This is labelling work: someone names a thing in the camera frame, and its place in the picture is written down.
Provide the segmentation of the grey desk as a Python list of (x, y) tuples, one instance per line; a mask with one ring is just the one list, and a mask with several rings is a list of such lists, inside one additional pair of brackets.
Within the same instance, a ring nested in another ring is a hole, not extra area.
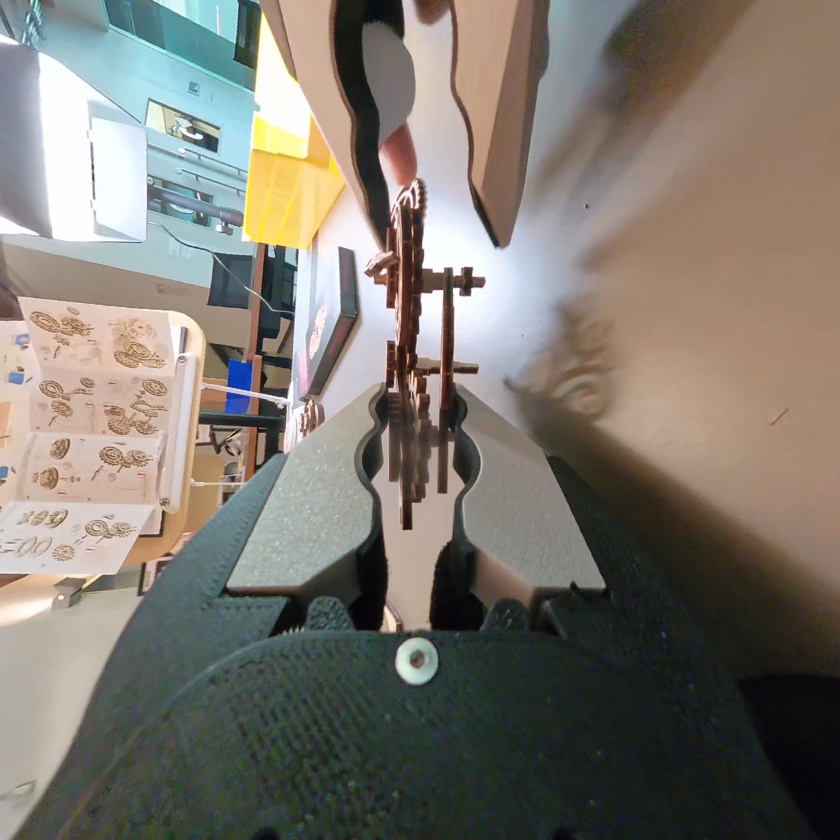
[(644, 537), (738, 677), (838, 676), (838, 2), (552, 2), (507, 248), (406, 9), (463, 382)]

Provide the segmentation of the paper instruction sheet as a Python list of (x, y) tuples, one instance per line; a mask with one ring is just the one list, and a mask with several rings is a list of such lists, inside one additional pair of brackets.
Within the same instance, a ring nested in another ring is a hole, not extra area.
[(2, 321), (1, 572), (110, 574), (162, 524), (162, 311), (20, 297)]

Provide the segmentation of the white light panel on pole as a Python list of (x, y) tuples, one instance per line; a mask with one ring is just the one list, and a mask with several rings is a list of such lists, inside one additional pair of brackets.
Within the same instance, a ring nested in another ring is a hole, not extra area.
[(141, 244), (148, 199), (229, 227), (241, 212), (148, 185), (148, 134), (56, 59), (1, 38), (1, 234)]

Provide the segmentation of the wooden gear clock model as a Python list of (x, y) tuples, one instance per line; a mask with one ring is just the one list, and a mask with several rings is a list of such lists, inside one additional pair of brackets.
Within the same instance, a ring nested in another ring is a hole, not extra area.
[[(448, 442), (455, 433), (455, 377), (475, 375), (478, 364), (455, 360), (455, 295), (469, 297), (483, 288), (484, 277), (471, 267), (459, 273), (424, 266), (427, 189), (415, 178), (403, 188), (391, 210), (385, 249), (398, 262), (385, 276), (372, 278), (385, 289), (385, 305), (394, 312), (394, 338), (386, 343), (385, 388), (388, 402), (388, 480), (398, 485), (400, 522), (413, 528), (414, 506), (424, 500), (429, 459), (437, 447), (437, 492), (448, 489)], [(442, 323), (437, 359), (417, 353), (423, 297), (440, 292)]]

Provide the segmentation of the person's black jacket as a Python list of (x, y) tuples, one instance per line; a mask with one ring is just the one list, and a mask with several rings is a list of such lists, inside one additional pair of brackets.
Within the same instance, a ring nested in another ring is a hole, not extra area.
[(739, 682), (763, 749), (818, 838), (839, 838), (839, 681), (769, 674)]

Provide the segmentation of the black cardboard box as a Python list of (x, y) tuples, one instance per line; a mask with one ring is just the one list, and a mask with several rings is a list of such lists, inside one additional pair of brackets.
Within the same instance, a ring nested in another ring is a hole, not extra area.
[(301, 395), (320, 396), (359, 317), (359, 278), (353, 250), (338, 246), (316, 269), (302, 347)]

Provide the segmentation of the person's right hand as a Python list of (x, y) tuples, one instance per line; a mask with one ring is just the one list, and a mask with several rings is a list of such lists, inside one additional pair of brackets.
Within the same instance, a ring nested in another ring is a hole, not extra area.
[(395, 184), (400, 188), (412, 184), (417, 177), (417, 154), (407, 122), (381, 142), (380, 155), (387, 163)]

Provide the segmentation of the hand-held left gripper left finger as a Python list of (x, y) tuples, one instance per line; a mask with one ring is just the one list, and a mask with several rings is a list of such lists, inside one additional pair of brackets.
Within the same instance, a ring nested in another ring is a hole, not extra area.
[(370, 386), (297, 444), (227, 580), (233, 595), (383, 602), (386, 386)]

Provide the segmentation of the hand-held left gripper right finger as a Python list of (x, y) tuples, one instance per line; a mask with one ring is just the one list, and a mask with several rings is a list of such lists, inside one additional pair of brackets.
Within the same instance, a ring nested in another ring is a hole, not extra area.
[(554, 597), (606, 583), (548, 457), (462, 385), (455, 388), (453, 544), (476, 597)]

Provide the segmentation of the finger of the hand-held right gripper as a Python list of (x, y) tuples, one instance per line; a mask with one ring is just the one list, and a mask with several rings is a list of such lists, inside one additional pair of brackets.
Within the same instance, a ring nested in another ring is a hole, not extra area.
[(371, 234), (385, 249), (395, 184), (380, 144), (416, 94), (403, 2), (263, 2), (277, 46)]
[(451, 91), (468, 142), (467, 182), (491, 243), (509, 246), (527, 176), (550, 1), (453, 1)]

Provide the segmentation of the black office chair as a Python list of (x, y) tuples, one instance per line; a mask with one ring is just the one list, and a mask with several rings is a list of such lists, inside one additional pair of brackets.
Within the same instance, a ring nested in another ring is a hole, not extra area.
[(287, 353), (295, 318), (298, 252), (280, 245), (253, 255), (215, 254), (207, 304), (253, 317), (253, 353)]

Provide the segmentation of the blue plastic bin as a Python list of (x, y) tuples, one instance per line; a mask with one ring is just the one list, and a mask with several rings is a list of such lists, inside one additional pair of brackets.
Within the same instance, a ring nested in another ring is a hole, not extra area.
[(230, 415), (246, 415), (251, 412), (251, 397), (245, 392), (252, 392), (254, 367), (249, 361), (230, 358), (227, 361), (226, 387), (234, 389), (226, 392), (224, 412)]

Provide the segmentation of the yellow plastic bin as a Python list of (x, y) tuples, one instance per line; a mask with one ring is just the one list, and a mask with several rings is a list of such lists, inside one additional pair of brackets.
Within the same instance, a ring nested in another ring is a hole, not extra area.
[(303, 91), (261, 15), (242, 239), (307, 249), (344, 188)]

